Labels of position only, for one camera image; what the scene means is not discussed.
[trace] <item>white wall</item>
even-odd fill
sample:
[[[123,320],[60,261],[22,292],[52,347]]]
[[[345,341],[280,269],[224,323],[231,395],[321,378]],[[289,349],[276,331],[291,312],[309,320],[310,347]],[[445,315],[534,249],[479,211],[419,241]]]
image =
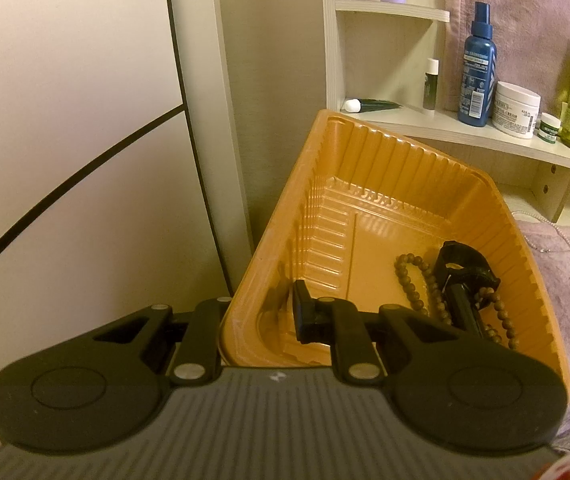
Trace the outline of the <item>white wall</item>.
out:
[[[0,0],[0,369],[151,303],[227,295],[175,68],[167,0]]]
[[[258,242],[318,110],[322,0],[220,0],[252,234]]]

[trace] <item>gray ribbed platform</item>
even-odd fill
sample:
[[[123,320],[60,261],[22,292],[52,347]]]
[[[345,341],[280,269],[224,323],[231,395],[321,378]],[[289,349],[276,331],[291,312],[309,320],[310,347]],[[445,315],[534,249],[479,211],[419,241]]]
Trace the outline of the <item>gray ribbed platform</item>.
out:
[[[2,480],[526,480],[556,456],[462,456],[424,441],[382,394],[329,368],[226,368],[179,388],[140,433],[108,449],[47,457],[0,448]]]

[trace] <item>orange plastic tray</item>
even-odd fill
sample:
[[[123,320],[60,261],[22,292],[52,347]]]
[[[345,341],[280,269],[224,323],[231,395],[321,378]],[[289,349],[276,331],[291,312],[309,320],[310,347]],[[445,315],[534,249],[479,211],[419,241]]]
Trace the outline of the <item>orange plastic tray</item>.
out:
[[[328,347],[296,340],[292,281],[305,279],[312,297],[347,298],[359,310],[377,312],[383,303],[409,308],[396,256],[411,252],[433,265],[445,240],[486,257],[502,280],[498,291],[519,351],[553,368],[570,393],[542,277],[492,179],[415,140],[328,110],[316,117],[229,306],[223,357],[241,366],[329,364]],[[408,268],[425,300],[420,271]],[[493,309],[481,312],[500,328]]]

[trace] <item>black round pad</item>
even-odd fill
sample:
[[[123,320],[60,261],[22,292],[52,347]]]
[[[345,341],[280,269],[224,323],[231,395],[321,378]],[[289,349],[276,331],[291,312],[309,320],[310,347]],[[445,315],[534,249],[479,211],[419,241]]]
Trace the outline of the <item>black round pad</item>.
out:
[[[58,410],[81,408],[103,397],[107,381],[94,370],[67,366],[50,370],[32,384],[32,395],[41,404]]]
[[[519,452],[551,441],[567,396],[548,367],[491,342],[417,346],[393,404],[419,433],[462,452]]]
[[[0,439],[39,452],[108,446],[149,420],[159,378],[113,342],[62,343],[0,371]]]

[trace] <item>black curved line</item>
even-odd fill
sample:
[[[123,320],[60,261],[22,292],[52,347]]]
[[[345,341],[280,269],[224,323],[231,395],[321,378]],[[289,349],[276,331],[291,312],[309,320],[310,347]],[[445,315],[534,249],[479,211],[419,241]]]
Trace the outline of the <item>black curved line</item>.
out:
[[[180,105],[168,111],[167,113],[164,113],[161,115],[161,117],[154,119],[151,123],[146,124],[142,128],[136,130],[133,134],[117,142],[111,148],[101,153],[101,155],[97,156],[94,160],[88,162],[80,170],[76,171],[76,173],[70,176],[65,182],[59,184],[51,193],[49,193],[37,205],[25,213],[18,222],[16,222],[5,232],[5,234],[3,234],[3,236],[0,238],[0,254],[8,247],[9,244],[11,244],[16,239],[19,234],[25,231],[25,229],[27,229],[27,227],[32,222],[34,222],[43,212],[45,212],[48,207],[54,204],[60,197],[65,195],[65,193],[76,186],[76,184],[78,184],[86,176],[92,173],[92,171],[104,165],[104,163],[110,160],[114,155],[121,153],[133,142],[139,140],[140,137],[150,133],[152,130],[158,128],[161,124],[178,115],[184,110],[185,105]]]
[[[191,129],[190,114],[187,108],[187,98],[185,97],[185,84],[183,82],[183,73],[181,72],[181,64],[179,62],[178,56],[178,43],[176,41],[176,29],[174,26],[174,10],[172,9],[172,0],[167,0],[167,13],[169,17],[169,26],[172,36],[172,47],[174,49],[174,60],[176,63],[176,75],[178,76],[178,82],[181,88],[181,94],[183,95],[183,104],[173,108],[161,115],[161,117],[154,119],[151,123],[146,124],[142,128],[138,129],[131,135],[125,137],[120,142],[117,142],[107,151],[101,153],[94,160],[88,162],[80,170],[76,171],[72,176],[70,176],[65,182],[57,186],[51,193],[45,196],[38,204],[31,208],[25,215],[23,215],[11,228],[9,228],[5,234],[0,238],[0,254],[21,234],[25,229],[27,229],[32,222],[34,222],[43,212],[45,212],[52,204],[54,204],[59,198],[61,198],[65,193],[72,189],[76,184],[81,182],[86,176],[92,173],[92,171],[101,167],[105,162],[110,160],[114,155],[122,152],[125,148],[131,145],[136,140],[139,140],[145,134],[150,133],[152,130],[171,119],[172,117],[178,115],[181,112],[185,112],[185,120],[187,121],[187,130],[190,136],[191,151],[194,157],[194,162],[196,165],[196,172],[199,178],[199,184],[201,186],[201,194],[203,195],[203,201],[205,203],[205,210],[207,213],[207,220],[209,221],[209,228],[212,233],[214,240],[214,245],[216,247],[217,254],[219,256],[220,266],[223,271],[223,278],[225,279],[225,285],[227,286],[228,292],[231,294],[233,291],[231,280],[229,278],[229,273],[227,272],[227,267],[225,266],[225,260],[222,257],[220,251],[219,241],[216,236],[216,231],[214,230],[214,223],[211,216],[211,211],[209,209],[209,203],[207,202],[207,194],[205,192],[205,185],[203,183],[203,175],[201,174],[201,167],[199,165],[198,154],[196,152],[196,143],[194,141],[193,131]]]

